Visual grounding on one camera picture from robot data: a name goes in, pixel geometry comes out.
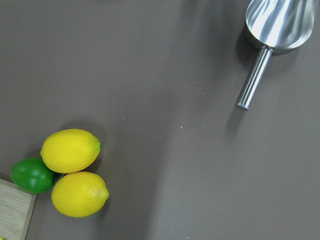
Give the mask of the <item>yellow lemon lower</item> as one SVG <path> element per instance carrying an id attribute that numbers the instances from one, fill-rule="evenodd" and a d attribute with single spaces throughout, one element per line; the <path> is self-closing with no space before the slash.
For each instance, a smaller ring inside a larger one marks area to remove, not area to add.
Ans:
<path id="1" fill-rule="evenodd" d="M 61 214 L 84 218 L 98 212 L 109 198 L 106 183 L 98 174 L 69 173 L 56 182 L 51 201 Z"/>

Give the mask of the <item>yellow lemon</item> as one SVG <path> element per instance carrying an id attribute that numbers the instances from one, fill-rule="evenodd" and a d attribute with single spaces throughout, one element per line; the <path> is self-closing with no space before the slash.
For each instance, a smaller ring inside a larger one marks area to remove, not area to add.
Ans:
<path id="1" fill-rule="evenodd" d="M 50 135 L 40 151 L 45 165 L 52 171 L 69 174 L 90 166 L 101 151 L 101 142 L 83 129 L 64 129 Z"/>
<path id="2" fill-rule="evenodd" d="M 109 198 L 106 183 L 98 174 L 69 173 L 56 182 L 51 201 L 61 214 L 84 218 L 98 212 Z"/>

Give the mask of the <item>steel ice scoop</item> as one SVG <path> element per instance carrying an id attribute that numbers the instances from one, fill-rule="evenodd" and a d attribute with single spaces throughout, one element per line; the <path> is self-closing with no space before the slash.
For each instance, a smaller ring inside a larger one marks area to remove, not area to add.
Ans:
<path id="1" fill-rule="evenodd" d="M 245 13 L 245 30 L 257 56 L 235 103 L 247 111 L 273 55 L 302 46 L 311 36 L 316 0 L 252 0 Z"/>

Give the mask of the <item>wooden cutting board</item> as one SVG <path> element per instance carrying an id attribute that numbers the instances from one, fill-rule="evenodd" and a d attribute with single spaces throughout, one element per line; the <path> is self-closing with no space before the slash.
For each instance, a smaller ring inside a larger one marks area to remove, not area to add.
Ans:
<path id="1" fill-rule="evenodd" d="M 0 180 L 0 236 L 24 240 L 37 195 L 20 190 L 14 183 Z"/>

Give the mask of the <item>green lime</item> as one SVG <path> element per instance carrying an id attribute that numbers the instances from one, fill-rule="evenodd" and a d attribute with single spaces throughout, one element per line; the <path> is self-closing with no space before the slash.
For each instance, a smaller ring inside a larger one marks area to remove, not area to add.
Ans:
<path id="1" fill-rule="evenodd" d="M 10 177 L 23 191 L 42 194 L 54 185 L 56 173 L 50 170 L 41 158 L 28 157 L 13 166 Z"/>

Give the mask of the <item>yellow lemon upper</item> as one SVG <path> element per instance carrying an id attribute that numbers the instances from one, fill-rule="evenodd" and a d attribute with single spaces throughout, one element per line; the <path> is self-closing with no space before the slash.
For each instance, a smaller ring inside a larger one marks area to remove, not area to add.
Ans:
<path id="1" fill-rule="evenodd" d="M 90 166 L 101 151 L 101 142 L 83 129 L 64 129 L 50 135 L 40 151 L 45 165 L 52 171 L 69 174 Z"/>

